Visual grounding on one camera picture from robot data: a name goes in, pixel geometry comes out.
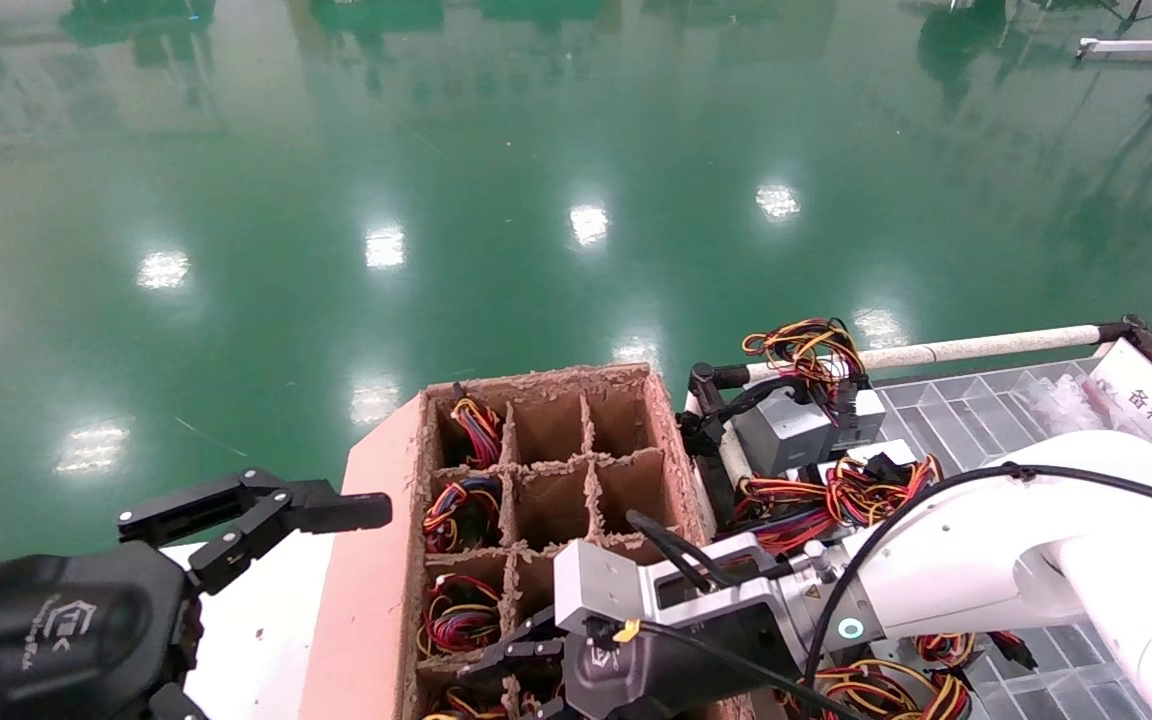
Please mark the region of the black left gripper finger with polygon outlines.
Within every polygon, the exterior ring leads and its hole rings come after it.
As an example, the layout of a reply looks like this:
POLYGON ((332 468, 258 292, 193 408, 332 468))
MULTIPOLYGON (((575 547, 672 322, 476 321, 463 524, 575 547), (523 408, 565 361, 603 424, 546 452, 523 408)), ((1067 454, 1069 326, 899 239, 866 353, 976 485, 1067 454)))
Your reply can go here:
POLYGON ((189 556, 196 591, 218 594, 294 533, 335 535, 391 524, 393 505, 385 493, 339 495, 325 480, 297 480, 275 488, 189 556))

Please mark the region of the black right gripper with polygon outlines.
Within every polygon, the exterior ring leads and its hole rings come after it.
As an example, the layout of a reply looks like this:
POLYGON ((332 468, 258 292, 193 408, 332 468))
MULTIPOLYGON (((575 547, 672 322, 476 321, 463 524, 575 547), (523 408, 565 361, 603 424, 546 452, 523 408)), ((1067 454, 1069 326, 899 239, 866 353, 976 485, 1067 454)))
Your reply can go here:
POLYGON ((535 720, 670 719, 695 708, 799 679, 799 634, 773 598, 694 598, 659 609, 643 600, 604 598, 588 609, 562 598, 463 665, 467 685, 553 680, 558 691, 524 694, 535 720))

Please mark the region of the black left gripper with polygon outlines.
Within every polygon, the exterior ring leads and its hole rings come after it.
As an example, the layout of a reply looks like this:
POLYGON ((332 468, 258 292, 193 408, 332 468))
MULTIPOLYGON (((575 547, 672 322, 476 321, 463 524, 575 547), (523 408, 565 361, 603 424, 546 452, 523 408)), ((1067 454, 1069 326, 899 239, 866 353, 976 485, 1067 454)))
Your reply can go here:
POLYGON ((287 487, 260 468, 234 471, 119 511, 113 550, 0 562, 0 719, 204 717, 183 692, 200 592, 152 547, 237 520, 287 487))

